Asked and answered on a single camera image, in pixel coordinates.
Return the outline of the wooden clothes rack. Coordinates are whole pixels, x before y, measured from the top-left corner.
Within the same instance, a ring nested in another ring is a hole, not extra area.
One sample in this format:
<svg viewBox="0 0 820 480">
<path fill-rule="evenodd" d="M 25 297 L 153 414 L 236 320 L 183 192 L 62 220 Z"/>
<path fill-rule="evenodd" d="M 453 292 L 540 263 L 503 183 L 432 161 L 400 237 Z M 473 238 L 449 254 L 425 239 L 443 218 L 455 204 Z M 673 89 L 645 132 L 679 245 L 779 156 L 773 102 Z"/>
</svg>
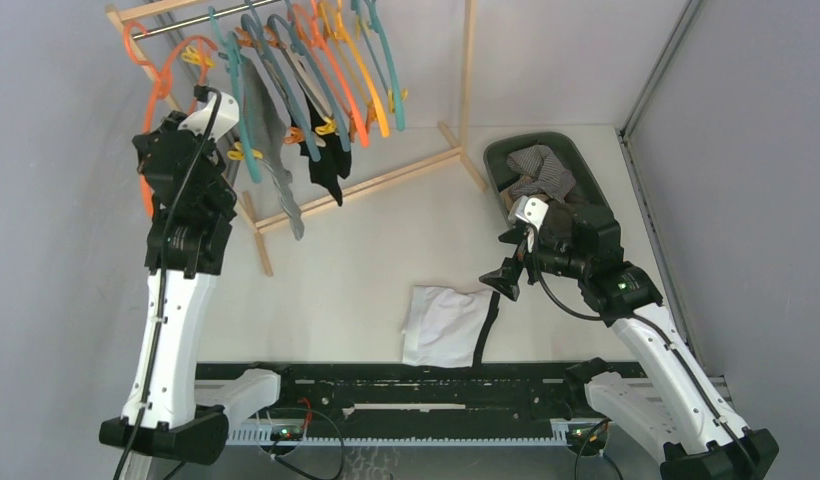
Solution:
<svg viewBox="0 0 820 480">
<path fill-rule="evenodd" d="M 116 30 L 120 34 L 124 34 L 125 31 L 129 31 L 128 27 L 126 27 L 127 23 L 139 21 L 152 16 L 163 15 L 165 13 L 191 7 L 203 2 L 208 1 L 157 1 L 124 10 L 118 9 L 118 7 L 113 4 L 108 4 L 105 6 L 105 14 Z M 475 167 L 469 154 L 467 153 L 476 6 L 476 1 L 465 1 L 464 3 L 463 46 L 461 55 L 461 98 L 459 101 L 459 135 L 455 135 L 446 122 L 441 120 L 437 124 L 439 131 L 451 148 L 445 150 L 444 152 L 437 153 L 436 155 L 400 167 L 396 170 L 384 173 L 370 180 L 366 180 L 357 185 L 349 186 L 343 190 L 343 198 L 345 200 L 357 199 L 366 194 L 396 186 L 401 182 L 408 181 L 425 173 L 430 173 L 440 166 L 444 166 L 447 163 L 456 160 L 460 161 L 469 177 L 473 180 L 481 192 L 484 192 L 489 188 L 484 176 Z M 158 28 L 135 34 L 131 40 L 126 41 L 126 45 L 133 45 L 136 47 L 136 58 L 141 61 L 147 61 L 147 55 L 137 45 L 139 40 L 201 24 L 214 18 L 220 19 L 230 16 L 247 10 L 247 7 L 248 5 L 246 4 L 239 4 L 212 12 L 209 15 L 196 16 L 182 21 L 175 21 L 173 23 L 164 23 Z M 263 234 L 273 230 L 274 228 L 278 228 L 283 224 L 289 223 L 289 219 L 283 214 L 277 214 L 266 219 L 256 220 L 256 214 L 253 214 L 250 210 L 248 210 L 251 207 L 249 206 L 250 203 L 248 203 L 250 202 L 250 197 L 247 191 L 244 192 L 244 197 L 245 199 L 237 204 L 237 211 L 240 215 L 242 215 L 242 218 L 246 221 L 246 224 L 254 232 L 256 247 L 262 262 L 264 273 L 266 276 L 271 277 L 273 275 L 273 270 L 269 261 Z M 304 204 L 301 207 L 302 216 L 321 213 L 332 209 L 333 207 L 338 206 L 332 197 L 328 195 Z"/>
</svg>

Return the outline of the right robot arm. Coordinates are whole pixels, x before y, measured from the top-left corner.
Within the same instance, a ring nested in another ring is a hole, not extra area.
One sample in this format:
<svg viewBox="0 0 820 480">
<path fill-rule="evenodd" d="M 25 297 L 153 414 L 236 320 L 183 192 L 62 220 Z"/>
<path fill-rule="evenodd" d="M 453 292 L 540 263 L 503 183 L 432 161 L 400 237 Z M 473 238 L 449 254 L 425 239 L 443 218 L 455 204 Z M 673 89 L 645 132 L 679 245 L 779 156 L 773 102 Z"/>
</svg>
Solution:
<svg viewBox="0 0 820 480">
<path fill-rule="evenodd" d="M 551 206 L 523 196 L 512 206 L 513 255 L 481 276 L 515 301 L 528 274 L 564 313 L 610 329 L 634 355 L 662 403 L 632 391 L 594 358 L 567 372 L 565 406 L 614 423 L 658 463 L 663 479 L 762 479 L 779 453 L 767 429 L 754 429 L 718 392 L 688 349 L 654 281 L 625 260 L 621 226 L 602 205 L 579 205 L 564 238 L 543 240 Z"/>
</svg>

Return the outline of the white underwear black trim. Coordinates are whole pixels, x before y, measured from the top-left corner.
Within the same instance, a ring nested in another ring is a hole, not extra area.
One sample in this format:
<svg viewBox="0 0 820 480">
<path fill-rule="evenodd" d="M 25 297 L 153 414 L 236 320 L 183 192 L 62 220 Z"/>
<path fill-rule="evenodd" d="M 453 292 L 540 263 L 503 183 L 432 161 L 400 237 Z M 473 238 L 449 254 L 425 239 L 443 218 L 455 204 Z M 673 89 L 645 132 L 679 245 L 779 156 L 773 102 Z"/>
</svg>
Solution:
<svg viewBox="0 0 820 480">
<path fill-rule="evenodd" d="M 500 300 L 494 290 L 460 293 L 440 286 L 413 287 L 402 325 L 402 363 L 448 369 L 479 367 Z"/>
</svg>

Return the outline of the black hanging underwear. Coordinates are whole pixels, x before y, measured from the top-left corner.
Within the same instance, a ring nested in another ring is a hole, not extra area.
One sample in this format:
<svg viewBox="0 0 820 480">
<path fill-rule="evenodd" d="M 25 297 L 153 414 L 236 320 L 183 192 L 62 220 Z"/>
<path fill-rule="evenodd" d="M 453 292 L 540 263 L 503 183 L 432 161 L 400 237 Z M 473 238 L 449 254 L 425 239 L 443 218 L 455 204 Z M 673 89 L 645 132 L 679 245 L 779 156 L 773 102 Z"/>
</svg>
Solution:
<svg viewBox="0 0 820 480">
<path fill-rule="evenodd" d="M 341 146 L 338 136 L 330 133 L 326 138 L 317 136 L 325 142 L 319 147 L 321 160 L 315 162 L 305 142 L 299 143 L 300 154 L 308 159 L 310 182 L 327 190 L 336 204 L 343 205 L 343 193 L 339 179 L 346 179 L 351 173 L 352 155 Z"/>
</svg>

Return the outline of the orange clip hanger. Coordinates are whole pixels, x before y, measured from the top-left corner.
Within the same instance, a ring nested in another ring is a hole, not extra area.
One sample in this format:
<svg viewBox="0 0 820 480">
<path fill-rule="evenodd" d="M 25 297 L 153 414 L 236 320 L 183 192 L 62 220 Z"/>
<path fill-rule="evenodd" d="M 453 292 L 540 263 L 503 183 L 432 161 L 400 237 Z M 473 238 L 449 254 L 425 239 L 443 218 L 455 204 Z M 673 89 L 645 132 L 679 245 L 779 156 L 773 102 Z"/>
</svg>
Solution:
<svg viewBox="0 0 820 480">
<path fill-rule="evenodd" d="M 148 97 L 141 131 L 141 135 L 145 135 L 151 132 L 156 104 L 159 101 L 165 100 L 171 93 L 173 87 L 172 66 L 174 61 L 180 58 L 187 63 L 193 63 L 199 66 L 201 74 L 198 83 L 205 85 L 207 72 L 215 66 L 212 54 L 218 51 L 218 46 L 212 40 L 202 35 L 186 37 L 170 52 L 163 66 L 158 68 L 147 58 L 139 58 L 136 53 L 137 48 L 134 46 L 135 41 L 132 39 L 134 29 L 139 30 L 141 33 L 147 33 L 148 29 L 139 21 L 132 20 L 125 24 L 122 32 L 123 44 L 128 57 L 133 63 L 143 67 L 146 72 L 151 75 L 152 87 Z"/>
</svg>

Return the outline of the teal hanger back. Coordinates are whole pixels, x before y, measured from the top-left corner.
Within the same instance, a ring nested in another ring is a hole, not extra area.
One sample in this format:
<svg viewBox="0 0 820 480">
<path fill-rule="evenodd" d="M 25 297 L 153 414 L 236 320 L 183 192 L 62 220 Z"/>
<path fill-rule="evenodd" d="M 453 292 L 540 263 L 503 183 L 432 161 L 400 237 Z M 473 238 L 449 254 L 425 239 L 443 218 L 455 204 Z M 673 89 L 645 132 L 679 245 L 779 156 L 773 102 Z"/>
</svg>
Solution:
<svg viewBox="0 0 820 480">
<path fill-rule="evenodd" d="M 391 51 L 391 45 L 386 29 L 380 19 L 377 2 L 368 0 L 352 1 L 351 10 L 356 16 L 358 32 L 364 38 L 364 42 L 369 49 L 370 56 L 375 63 L 378 78 L 381 80 L 382 86 L 385 90 L 388 100 L 388 110 L 395 116 L 397 129 L 399 131 L 404 131 L 406 128 L 406 112 L 404 102 L 408 91 L 400 85 L 397 67 Z M 383 60 L 385 61 L 388 75 L 384 74 L 383 69 L 378 63 L 378 57 L 369 37 L 370 32 L 374 33 L 380 42 L 381 50 L 383 51 Z"/>
</svg>

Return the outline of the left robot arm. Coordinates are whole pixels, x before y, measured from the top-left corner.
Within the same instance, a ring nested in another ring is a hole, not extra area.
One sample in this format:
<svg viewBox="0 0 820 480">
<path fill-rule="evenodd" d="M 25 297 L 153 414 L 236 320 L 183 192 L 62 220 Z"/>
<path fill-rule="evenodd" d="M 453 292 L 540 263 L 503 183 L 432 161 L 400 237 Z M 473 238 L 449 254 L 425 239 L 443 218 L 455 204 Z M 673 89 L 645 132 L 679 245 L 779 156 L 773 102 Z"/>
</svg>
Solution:
<svg viewBox="0 0 820 480">
<path fill-rule="evenodd" d="M 100 443 L 121 452 L 119 471 L 135 456 L 210 465 L 246 419 L 297 407 L 297 388 L 271 370 L 248 369 L 211 393 L 195 385 L 199 339 L 236 215 L 216 141 L 238 122 L 236 113 L 173 112 L 132 139 L 152 224 L 139 362 L 121 413 L 99 430 Z"/>
</svg>

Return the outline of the yellow hanger on rack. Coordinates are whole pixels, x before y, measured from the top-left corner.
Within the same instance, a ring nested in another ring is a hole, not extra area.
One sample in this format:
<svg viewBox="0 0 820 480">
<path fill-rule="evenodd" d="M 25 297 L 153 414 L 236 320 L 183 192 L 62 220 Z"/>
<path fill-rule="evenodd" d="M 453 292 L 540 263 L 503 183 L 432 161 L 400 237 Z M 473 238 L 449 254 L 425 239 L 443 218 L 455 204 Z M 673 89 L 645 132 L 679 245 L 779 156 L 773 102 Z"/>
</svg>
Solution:
<svg viewBox="0 0 820 480">
<path fill-rule="evenodd" d="M 377 133 L 382 138 L 391 134 L 386 112 L 368 66 L 360 49 L 345 25 L 342 1 L 317 1 L 316 12 L 321 18 L 327 38 L 343 65 L 346 78 L 354 94 L 355 105 L 361 117 L 362 126 L 357 132 Z"/>
</svg>

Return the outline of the grey striped underwear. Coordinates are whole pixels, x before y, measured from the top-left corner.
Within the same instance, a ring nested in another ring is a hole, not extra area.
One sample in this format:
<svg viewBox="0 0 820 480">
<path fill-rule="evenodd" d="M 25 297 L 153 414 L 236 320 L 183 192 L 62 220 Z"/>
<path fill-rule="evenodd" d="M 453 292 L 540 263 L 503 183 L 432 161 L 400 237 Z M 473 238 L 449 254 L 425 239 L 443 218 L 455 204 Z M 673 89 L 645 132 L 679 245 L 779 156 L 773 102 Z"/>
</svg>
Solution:
<svg viewBox="0 0 820 480">
<path fill-rule="evenodd" d="M 290 220 L 293 236 L 301 240 L 305 233 L 302 211 L 291 190 L 292 174 L 281 159 L 288 126 L 281 119 L 254 62 L 243 58 L 241 67 L 244 116 L 252 147 L 263 155 L 261 162 L 275 185 L 279 204 Z"/>
</svg>

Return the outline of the striped grey garment in basket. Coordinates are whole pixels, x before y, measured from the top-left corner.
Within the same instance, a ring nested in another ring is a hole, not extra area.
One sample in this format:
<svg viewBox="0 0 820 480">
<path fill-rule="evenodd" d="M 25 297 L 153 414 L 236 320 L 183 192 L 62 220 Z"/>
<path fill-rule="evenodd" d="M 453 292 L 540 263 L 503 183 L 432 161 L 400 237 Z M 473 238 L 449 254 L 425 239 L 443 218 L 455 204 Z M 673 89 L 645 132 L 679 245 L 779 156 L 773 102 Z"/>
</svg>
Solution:
<svg viewBox="0 0 820 480">
<path fill-rule="evenodd" d="M 507 155 L 506 165 L 518 175 L 518 180 L 508 188 L 511 200 L 544 193 L 563 201 L 576 186 L 572 171 L 547 145 L 536 144 L 513 151 Z"/>
</svg>

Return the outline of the orange hanger on rack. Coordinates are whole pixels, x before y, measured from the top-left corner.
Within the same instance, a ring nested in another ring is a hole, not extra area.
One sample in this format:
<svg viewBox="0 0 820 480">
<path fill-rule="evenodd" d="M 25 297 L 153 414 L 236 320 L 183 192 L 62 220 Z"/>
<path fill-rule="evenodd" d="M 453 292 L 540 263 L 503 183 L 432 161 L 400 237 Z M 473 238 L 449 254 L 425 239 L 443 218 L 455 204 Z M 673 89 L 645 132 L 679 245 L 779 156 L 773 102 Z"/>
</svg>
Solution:
<svg viewBox="0 0 820 480">
<path fill-rule="evenodd" d="M 345 71 L 332 47 L 334 38 L 323 6 L 322 1 L 293 2 L 290 18 L 295 21 L 299 38 L 313 55 L 339 105 L 339 112 L 334 114 L 336 127 L 339 127 L 340 118 L 345 120 L 349 141 L 366 148 L 370 146 L 369 134 Z"/>
</svg>

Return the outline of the dark green laundry basket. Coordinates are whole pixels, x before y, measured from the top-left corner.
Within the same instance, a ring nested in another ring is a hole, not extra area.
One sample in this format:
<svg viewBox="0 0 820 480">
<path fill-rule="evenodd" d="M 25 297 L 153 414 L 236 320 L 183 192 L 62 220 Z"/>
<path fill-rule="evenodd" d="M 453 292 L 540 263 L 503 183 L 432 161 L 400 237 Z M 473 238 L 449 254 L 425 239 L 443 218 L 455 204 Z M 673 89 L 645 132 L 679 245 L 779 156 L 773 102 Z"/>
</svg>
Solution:
<svg viewBox="0 0 820 480">
<path fill-rule="evenodd" d="M 582 152 L 568 136 L 559 132 L 537 132 L 516 135 L 490 144 L 484 151 L 483 160 L 487 173 L 495 187 L 496 201 L 505 223 L 514 201 L 510 190 L 526 174 L 511 167 L 511 158 L 525 149 L 539 147 L 541 152 L 549 150 L 574 179 L 574 186 L 565 196 L 569 204 L 594 204 L 609 207 L 604 192 L 590 170 Z"/>
</svg>

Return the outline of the teal hanger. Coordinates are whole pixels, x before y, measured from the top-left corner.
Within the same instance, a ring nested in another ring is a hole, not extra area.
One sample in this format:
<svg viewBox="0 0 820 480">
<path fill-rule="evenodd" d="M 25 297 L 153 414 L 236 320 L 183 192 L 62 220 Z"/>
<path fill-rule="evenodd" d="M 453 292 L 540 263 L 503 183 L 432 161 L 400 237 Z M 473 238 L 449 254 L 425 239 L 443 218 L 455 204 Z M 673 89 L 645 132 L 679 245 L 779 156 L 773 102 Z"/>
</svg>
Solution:
<svg viewBox="0 0 820 480">
<path fill-rule="evenodd" d="M 239 137 L 245 166 L 247 167 L 251 180 L 259 184 L 263 180 L 263 175 L 260 171 L 259 162 L 253 152 L 251 136 L 248 129 L 248 120 L 245 110 L 245 92 L 242 82 L 243 57 L 240 52 L 237 36 L 233 31 L 229 31 L 228 33 L 222 32 L 217 20 L 217 11 L 214 7 L 208 7 L 208 15 L 215 37 L 224 49 L 224 59 L 227 61 L 227 71 L 231 79 L 232 95 L 238 104 Z"/>
<path fill-rule="evenodd" d="M 358 32 L 364 38 L 364 42 L 369 49 L 370 56 L 375 63 L 378 78 L 381 80 L 382 86 L 385 90 L 388 100 L 388 110 L 395 116 L 397 129 L 399 131 L 404 131 L 406 128 L 406 112 L 404 102 L 408 91 L 400 85 L 397 67 L 391 51 L 391 45 L 386 29 L 380 19 L 377 2 L 368 0 L 352 1 L 351 10 L 356 16 Z M 378 57 L 369 37 L 370 32 L 374 33 L 380 42 L 381 50 L 383 51 L 383 60 L 385 61 L 388 75 L 384 74 L 383 69 L 378 63 Z"/>
<path fill-rule="evenodd" d="M 303 135 L 312 159 L 322 159 L 318 152 L 318 140 L 326 135 L 337 140 L 341 149 L 351 151 L 349 130 L 345 121 L 335 115 L 341 111 L 339 101 L 330 92 L 326 77 L 322 74 L 313 54 L 296 34 L 296 23 L 272 14 L 266 21 L 258 15 L 255 4 L 246 3 L 249 12 L 242 16 L 241 27 L 253 40 L 254 49 L 260 57 L 276 89 L 281 95 L 292 120 Z M 317 107 L 317 116 L 323 125 L 310 122 L 309 111 L 302 108 L 294 95 L 300 89 L 304 97 Z"/>
</svg>

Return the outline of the teal hanger front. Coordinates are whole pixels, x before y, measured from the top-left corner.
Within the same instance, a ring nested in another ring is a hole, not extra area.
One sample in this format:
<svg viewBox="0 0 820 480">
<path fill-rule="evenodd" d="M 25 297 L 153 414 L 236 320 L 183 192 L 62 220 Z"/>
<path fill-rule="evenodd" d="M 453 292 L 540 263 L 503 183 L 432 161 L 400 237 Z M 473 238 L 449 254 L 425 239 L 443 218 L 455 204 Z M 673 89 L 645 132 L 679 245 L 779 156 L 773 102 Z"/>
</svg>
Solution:
<svg viewBox="0 0 820 480">
<path fill-rule="evenodd" d="M 217 20 L 217 11 L 214 7 L 208 7 L 208 15 L 215 37 L 224 49 L 224 59 L 227 61 L 227 71 L 231 79 L 232 95 L 238 104 L 239 137 L 245 166 L 247 167 L 251 180 L 259 184 L 263 180 L 263 175 L 260 171 L 259 162 L 253 152 L 251 136 L 248 129 L 248 120 L 245 110 L 245 92 L 242 82 L 243 57 L 240 52 L 237 36 L 233 31 L 229 31 L 228 33 L 222 32 Z"/>
</svg>

